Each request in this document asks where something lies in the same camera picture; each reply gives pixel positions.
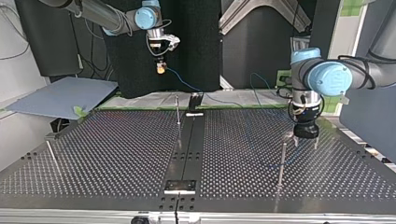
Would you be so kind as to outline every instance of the metal rod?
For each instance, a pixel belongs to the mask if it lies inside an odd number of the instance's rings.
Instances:
[[[50,145],[50,141],[46,141],[46,143],[47,146],[49,147],[50,155],[53,158],[53,161],[55,162],[56,169],[58,170],[59,174],[61,174],[61,168],[59,167],[58,159],[55,157],[55,154],[53,153],[52,146]]]
[[[319,146],[319,137],[317,137],[316,141],[315,141],[315,146],[314,149],[317,150]]]
[[[286,148],[287,148],[288,144],[287,143],[283,143],[282,146],[282,157],[280,159],[280,169],[279,169],[279,180],[277,183],[277,186],[279,188],[282,187],[282,178],[283,178],[283,170],[285,167],[285,158],[286,158]]]
[[[176,106],[176,111],[177,111],[177,124],[180,125],[180,110],[179,110],[179,104],[178,104],[178,95],[176,94],[175,96],[175,106]]]
[[[53,153],[52,146],[50,145],[50,141],[47,141],[47,146],[49,147],[50,155],[52,156],[52,158],[53,158],[55,161],[57,161],[57,159],[56,159],[56,157],[55,157],[55,154]]]
[[[298,147],[298,145],[299,145],[299,138],[298,137],[296,137],[296,136],[294,136],[293,137],[293,140],[294,140],[294,145],[296,146],[296,147]]]

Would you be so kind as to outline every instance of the metal plate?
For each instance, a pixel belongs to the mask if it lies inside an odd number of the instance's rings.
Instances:
[[[178,138],[176,111],[97,112],[52,143],[57,161],[44,147],[4,171],[0,205],[157,210]]]
[[[203,149],[193,210],[396,214],[396,174],[329,121],[321,119],[318,125],[320,141],[314,150],[310,140],[295,147],[285,110],[206,111],[204,141],[191,139],[194,152],[199,145]],[[284,141],[289,165],[279,189]],[[198,176],[191,170],[186,174],[184,179]]]

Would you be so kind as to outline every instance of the white wall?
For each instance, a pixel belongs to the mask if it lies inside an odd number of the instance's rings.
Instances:
[[[13,0],[0,0],[15,8]],[[6,13],[20,27],[19,20],[7,9]],[[5,58],[23,52],[26,42],[18,36],[15,30],[0,15],[0,58]],[[0,60],[0,102],[40,89],[46,81],[40,76],[32,51],[16,59]]]
[[[0,0],[15,8],[14,1]],[[7,15],[20,29],[19,20],[7,9]],[[0,58],[23,52],[26,42],[7,23],[0,12]],[[10,60],[0,60],[0,109],[29,92],[46,86],[40,76],[32,51]],[[39,116],[0,112],[0,170],[9,166],[26,152],[44,142],[51,132],[53,119]]]
[[[336,59],[338,55],[355,55],[366,10],[367,6],[361,8],[361,14],[359,16],[338,18],[332,37],[332,45],[329,53],[330,59]]]

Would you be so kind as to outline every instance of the black panel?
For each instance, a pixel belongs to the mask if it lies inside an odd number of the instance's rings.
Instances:
[[[41,76],[78,73],[78,52],[68,12],[36,0],[15,3]]]
[[[223,12],[231,2],[222,0]],[[299,1],[310,20],[314,19],[316,2]],[[223,76],[235,88],[244,89],[250,88],[250,74],[258,73],[274,87],[277,71],[290,69],[291,35],[307,33],[293,34],[291,24],[271,7],[254,9],[223,37]],[[257,78],[253,78],[252,83],[254,87],[267,88]]]
[[[309,47],[320,48],[321,56],[329,56],[332,34],[337,21],[340,0],[318,0]]]
[[[123,11],[141,7],[141,1],[119,0],[105,2]],[[177,70],[183,79],[203,91],[219,88],[219,14],[220,0],[162,0],[163,18],[173,24],[165,29],[177,35],[181,43],[167,54],[168,66]],[[191,91],[170,72],[159,76],[156,64],[146,46],[146,32],[133,37],[106,37],[111,62],[119,77],[124,97],[133,98],[159,90]]]

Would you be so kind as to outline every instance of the end effector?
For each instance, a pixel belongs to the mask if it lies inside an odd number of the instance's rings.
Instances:
[[[316,119],[324,108],[320,106],[322,95],[337,96],[346,92],[352,84],[352,73],[342,63],[322,60],[320,49],[302,49],[291,55],[291,75],[293,114],[290,118],[295,121],[294,135],[317,138]]]
[[[173,51],[180,43],[177,36],[164,33],[164,28],[172,21],[163,20],[158,0],[142,1],[142,7],[134,13],[134,21],[140,29],[147,30],[148,50],[155,58],[157,73],[163,74],[166,70],[166,52]]]

